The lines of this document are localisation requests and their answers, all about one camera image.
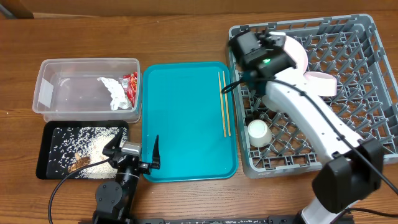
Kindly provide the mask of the grey bowl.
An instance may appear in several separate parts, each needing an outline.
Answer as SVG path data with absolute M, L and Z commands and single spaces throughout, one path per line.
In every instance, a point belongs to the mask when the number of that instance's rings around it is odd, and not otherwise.
M 264 105 L 271 111 L 278 113 L 279 110 L 279 106 L 277 104 L 275 104 L 270 98 L 269 95 L 264 95 L 262 97 L 262 102 L 264 103 Z

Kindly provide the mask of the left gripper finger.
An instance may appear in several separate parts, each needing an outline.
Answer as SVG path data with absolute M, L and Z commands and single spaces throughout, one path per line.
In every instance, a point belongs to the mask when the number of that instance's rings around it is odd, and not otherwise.
M 152 151 L 151 168 L 157 170 L 160 169 L 159 135 L 156 135 L 154 148 Z
M 120 143 L 123 138 L 123 132 L 124 131 L 120 129 L 117 135 L 115 135 L 115 137 L 113 137 L 112 140 L 104 146 L 102 151 L 103 155 L 114 156 L 117 152 L 121 151 Z

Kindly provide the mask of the rice and food scraps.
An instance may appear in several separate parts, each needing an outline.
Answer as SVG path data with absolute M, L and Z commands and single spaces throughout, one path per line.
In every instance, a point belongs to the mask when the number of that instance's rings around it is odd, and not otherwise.
M 125 127 L 55 128 L 49 151 L 47 178 L 62 179 L 74 170 L 107 159 L 103 148 L 120 130 L 123 131 L 121 143 L 124 143 L 128 137 Z

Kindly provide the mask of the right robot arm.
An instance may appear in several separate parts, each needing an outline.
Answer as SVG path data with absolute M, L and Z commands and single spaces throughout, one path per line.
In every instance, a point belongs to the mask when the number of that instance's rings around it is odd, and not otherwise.
M 314 148 L 322 169 L 312 182 L 313 201 L 302 223 L 333 223 L 381 186 L 384 155 L 377 139 L 364 140 L 317 95 L 304 77 L 307 53 L 283 32 L 242 31 L 228 42 L 246 83 L 285 112 Z

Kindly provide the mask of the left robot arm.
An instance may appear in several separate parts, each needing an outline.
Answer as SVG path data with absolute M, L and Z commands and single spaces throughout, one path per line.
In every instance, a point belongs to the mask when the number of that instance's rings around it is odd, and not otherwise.
M 117 170 L 114 180 L 101 184 L 95 193 L 96 210 L 93 223 L 136 223 L 130 209 L 142 174 L 149 175 L 160 169 L 159 138 L 155 139 L 150 162 L 141 161 L 141 145 L 121 142 L 123 132 L 110 140 L 103 148 L 110 166 Z

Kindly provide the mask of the red foil wrapper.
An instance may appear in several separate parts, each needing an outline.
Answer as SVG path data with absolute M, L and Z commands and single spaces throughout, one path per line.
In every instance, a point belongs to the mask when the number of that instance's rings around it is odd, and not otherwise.
M 137 92 L 137 76 L 138 73 L 133 72 L 124 75 L 122 78 L 122 87 L 132 107 L 134 107 L 136 104 L 135 101 L 136 101 L 136 92 Z

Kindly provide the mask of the white napkin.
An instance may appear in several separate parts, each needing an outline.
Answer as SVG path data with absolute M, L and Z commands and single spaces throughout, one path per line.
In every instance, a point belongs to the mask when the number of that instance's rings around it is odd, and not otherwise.
M 112 111 L 118 109 L 126 110 L 132 107 L 130 100 L 124 92 L 122 84 L 113 78 L 98 77 L 98 81 L 101 81 L 107 90 L 111 94 L 110 107 Z

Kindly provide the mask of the wooden chopstick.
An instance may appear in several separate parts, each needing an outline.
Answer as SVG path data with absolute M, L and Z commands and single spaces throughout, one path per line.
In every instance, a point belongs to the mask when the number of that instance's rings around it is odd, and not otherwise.
M 223 84 L 226 87 L 226 79 L 225 79 L 225 72 L 223 71 Z M 229 120 L 229 106 L 228 106 L 228 95 L 227 93 L 224 94 L 225 105 L 226 105 L 226 117 L 227 117 L 227 127 L 228 127 L 228 136 L 231 136 L 231 127 L 230 127 L 230 120 Z
M 225 117 L 224 117 L 224 103 L 223 103 L 223 95 L 222 95 L 222 87 L 221 87 L 221 77 L 220 77 L 220 72 L 218 72 L 218 85 L 219 85 L 219 91 L 220 91 L 220 103 L 221 103 L 221 117 L 222 117 L 222 123 L 223 123 L 223 135 L 226 138 L 226 125 L 225 125 Z

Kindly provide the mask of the white cup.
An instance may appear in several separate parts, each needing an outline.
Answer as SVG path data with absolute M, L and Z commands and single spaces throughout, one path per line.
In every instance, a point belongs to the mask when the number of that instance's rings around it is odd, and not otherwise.
M 248 135 L 250 145 L 254 147 L 264 147 L 268 145 L 272 139 L 270 128 L 260 119 L 255 119 L 249 123 Z

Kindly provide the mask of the white round plate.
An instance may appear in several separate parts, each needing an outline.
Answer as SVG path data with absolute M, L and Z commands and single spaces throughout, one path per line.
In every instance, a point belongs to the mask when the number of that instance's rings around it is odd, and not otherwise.
M 294 38 L 286 35 L 284 51 L 296 62 L 297 68 L 305 73 L 308 68 L 308 56 L 304 47 Z

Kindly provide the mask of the pink bowl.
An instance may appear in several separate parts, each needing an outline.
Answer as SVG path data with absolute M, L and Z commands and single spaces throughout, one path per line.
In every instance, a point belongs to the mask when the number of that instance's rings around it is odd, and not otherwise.
M 304 78 L 309 88 L 318 96 L 335 96 L 337 94 L 337 80 L 334 76 L 322 72 L 306 72 Z

